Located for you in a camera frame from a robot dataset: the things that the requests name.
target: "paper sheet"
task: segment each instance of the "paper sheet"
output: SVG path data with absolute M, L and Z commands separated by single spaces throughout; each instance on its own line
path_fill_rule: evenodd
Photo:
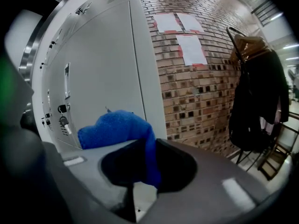
M 195 17 L 189 14 L 177 13 L 186 31 L 199 31 L 205 32 L 201 27 L 199 21 Z
M 207 65 L 202 46 L 196 35 L 176 35 L 185 65 Z
M 167 31 L 182 31 L 182 28 L 177 23 L 173 13 L 157 14 L 154 15 L 154 19 L 157 23 L 157 27 L 160 33 Z

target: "blue cloth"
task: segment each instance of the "blue cloth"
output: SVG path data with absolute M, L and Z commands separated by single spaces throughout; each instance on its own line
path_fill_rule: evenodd
M 146 183 L 156 188 L 159 186 L 161 174 L 157 167 L 155 134 L 151 125 L 139 116 L 124 110 L 109 111 L 101 116 L 95 125 L 80 129 L 78 138 L 83 149 L 146 139 Z

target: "brick wall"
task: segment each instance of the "brick wall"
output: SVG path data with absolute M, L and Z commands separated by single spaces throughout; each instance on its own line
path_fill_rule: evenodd
M 228 120 L 239 80 L 239 67 L 229 61 L 232 26 L 244 33 L 254 23 L 238 0 L 141 0 L 147 17 L 159 71 L 168 139 L 227 156 L 236 150 L 228 136 Z M 189 13 L 205 33 L 197 35 L 208 65 L 190 67 L 179 57 L 175 34 L 160 34 L 153 15 Z

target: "ventilation grille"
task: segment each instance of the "ventilation grille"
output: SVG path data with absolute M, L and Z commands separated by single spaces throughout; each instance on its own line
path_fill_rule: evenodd
M 62 134 L 65 135 L 65 136 L 69 136 L 69 134 L 67 133 L 66 129 L 61 125 L 60 122 L 59 122 L 59 124 L 60 124 L 60 129 L 61 129 Z
M 114 1 L 114 0 L 108 0 L 107 4 L 110 3 L 110 2 L 113 2 L 113 1 Z

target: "black coat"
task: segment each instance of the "black coat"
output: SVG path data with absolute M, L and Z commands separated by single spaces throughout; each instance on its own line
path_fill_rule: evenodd
M 245 63 L 250 89 L 259 116 L 273 124 L 280 98 L 281 122 L 288 121 L 289 91 L 284 69 L 276 52 L 264 53 Z

